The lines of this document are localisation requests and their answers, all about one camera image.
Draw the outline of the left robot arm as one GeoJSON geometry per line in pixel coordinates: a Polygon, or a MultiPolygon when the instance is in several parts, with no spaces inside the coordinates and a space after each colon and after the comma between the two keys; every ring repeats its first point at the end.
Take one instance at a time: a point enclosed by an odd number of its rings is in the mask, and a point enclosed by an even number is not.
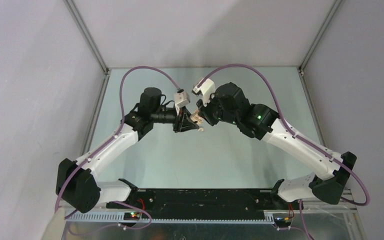
{"type": "Polygon", "coordinates": [[[97,204],[120,202],[133,208],[138,194],[125,180],[99,182],[99,175],[129,147],[140,141],[154,124],[171,124],[175,133],[198,130],[186,106],[190,103],[187,92],[180,89],[174,94],[173,107],[162,103],[163,94],[156,87],[148,87],[139,102],[123,117],[116,130],[95,149],[76,160],[64,159],[57,172],[55,207],[63,200],[80,213],[87,213],[97,204]]]}

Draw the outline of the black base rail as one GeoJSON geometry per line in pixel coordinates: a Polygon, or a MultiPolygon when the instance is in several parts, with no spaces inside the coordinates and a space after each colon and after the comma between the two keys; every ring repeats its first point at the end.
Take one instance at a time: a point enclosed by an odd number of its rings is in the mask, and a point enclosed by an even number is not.
{"type": "Polygon", "coordinates": [[[298,210],[269,188],[138,188],[125,203],[156,220],[262,220],[264,211],[298,210]]]}

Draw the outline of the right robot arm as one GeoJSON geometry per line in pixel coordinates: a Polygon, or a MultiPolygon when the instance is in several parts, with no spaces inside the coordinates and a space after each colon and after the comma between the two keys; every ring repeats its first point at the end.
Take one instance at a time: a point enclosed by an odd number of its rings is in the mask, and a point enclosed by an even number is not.
{"type": "Polygon", "coordinates": [[[247,137],[278,147],[312,171],[304,177],[278,180],[270,196],[275,208],[284,209],[291,202],[309,198],[331,205],[340,202],[350,177],[340,164],[352,169],[357,160],[353,153],[340,154],[302,136],[289,123],[283,123],[275,110],[250,103],[232,82],[215,87],[210,79],[202,80],[192,92],[201,96],[196,103],[197,114],[211,126],[232,124],[247,137]]]}

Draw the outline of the aluminium frame rail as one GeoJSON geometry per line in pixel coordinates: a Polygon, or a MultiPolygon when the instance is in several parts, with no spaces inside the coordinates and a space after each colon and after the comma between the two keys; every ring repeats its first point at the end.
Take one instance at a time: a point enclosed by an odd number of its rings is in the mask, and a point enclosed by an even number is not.
{"type": "Polygon", "coordinates": [[[73,222],[113,223],[273,223],[273,214],[297,215],[299,202],[287,203],[269,189],[134,188],[122,203],[82,199],[73,222]]]}

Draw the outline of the white earbud charging case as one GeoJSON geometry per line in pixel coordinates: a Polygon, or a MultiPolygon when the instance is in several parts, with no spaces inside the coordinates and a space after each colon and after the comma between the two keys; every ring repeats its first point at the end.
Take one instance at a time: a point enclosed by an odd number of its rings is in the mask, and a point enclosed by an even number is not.
{"type": "Polygon", "coordinates": [[[202,125],[204,118],[200,116],[200,111],[196,109],[190,116],[190,119],[198,126],[202,125]]]}

